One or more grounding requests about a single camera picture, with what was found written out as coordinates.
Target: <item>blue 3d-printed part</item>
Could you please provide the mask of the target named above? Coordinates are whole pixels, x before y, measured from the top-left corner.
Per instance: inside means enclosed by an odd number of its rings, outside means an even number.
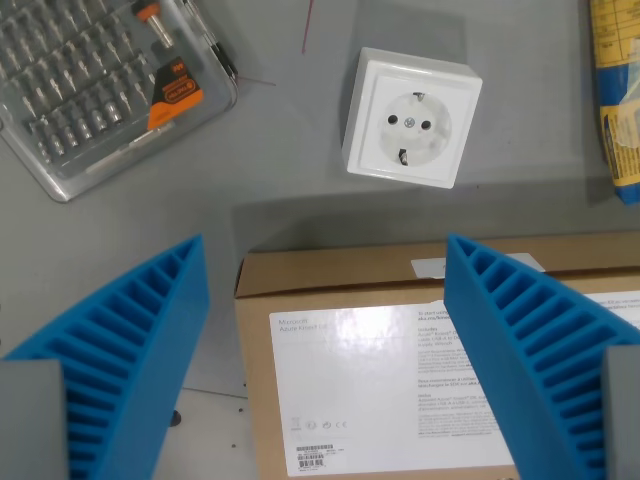
[[[604,480],[600,374],[640,331],[501,253],[452,235],[445,305],[522,480]]]
[[[196,237],[103,287],[8,355],[62,363],[72,480],[152,477],[208,310]]]

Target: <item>white label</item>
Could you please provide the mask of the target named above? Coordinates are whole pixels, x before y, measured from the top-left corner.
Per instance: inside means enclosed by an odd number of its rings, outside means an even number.
[[[640,327],[640,292],[589,297]],[[513,464],[443,302],[270,320],[289,476]]]
[[[544,268],[535,258],[528,253],[510,253],[508,257],[518,260],[539,272],[544,272]],[[446,258],[425,258],[421,260],[411,260],[413,271],[418,278],[444,278],[444,272],[447,267]]]

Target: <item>screwdriver bit set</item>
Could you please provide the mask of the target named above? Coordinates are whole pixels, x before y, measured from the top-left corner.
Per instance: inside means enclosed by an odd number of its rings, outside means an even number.
[[[68,201],[235,105],[192,0],[0,0],[0,139]]]

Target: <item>electrical socket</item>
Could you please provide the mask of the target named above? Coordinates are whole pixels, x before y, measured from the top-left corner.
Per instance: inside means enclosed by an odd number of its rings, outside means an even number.
[[[342,149],[347,170],[452,188],[481,87],[467,65],[362,49]]]

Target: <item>cardboard box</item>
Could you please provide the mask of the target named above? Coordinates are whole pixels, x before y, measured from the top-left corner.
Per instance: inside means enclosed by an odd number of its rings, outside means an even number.
[[[640,290],[640,233],[487,240],[504,253],[529,253],[582,293]],[[426,304],[443,280],[417,279],[412,260],[446,256],[444,243],[249,254],[236,289],[258,467],[262,479],[289,478],[269,316],[275,312]],[[315,476],[341,480],[496,480],[513,466]]]

